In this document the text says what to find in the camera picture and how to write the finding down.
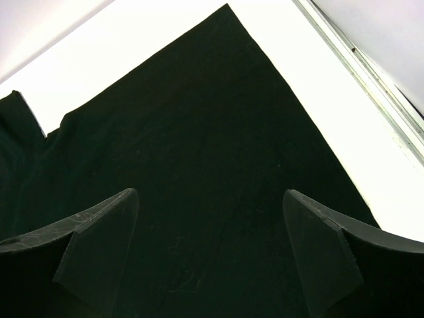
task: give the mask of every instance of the dark green fabric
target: dark green fabric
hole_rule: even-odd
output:
[[[0,112],[26,107],[17,96]],[[116,317],[307,317],[282,214],[287,189],[376,226],[227,5],[68,113],[46,140],[15,138],[35,125],[3,123],[3,238],[137,189]]]

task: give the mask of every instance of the white wall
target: white wall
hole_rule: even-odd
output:
[[[0,83],[113,0],[0,0]]]
[[[424,113],[424,1],[314,2]]]

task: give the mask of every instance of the white surface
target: white surface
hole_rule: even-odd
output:
[[[424,1],[314,2],[424,113]]]
[[[0,0],[0,83],[113,0]]]
[[[0,85],[0,97],[21,91],[49,132],[67,112],[224,3],[116,0]],[[380,226],[424,241],[423,176],[297,7],[291,0],[238,0],[230,6],[298,96]]]

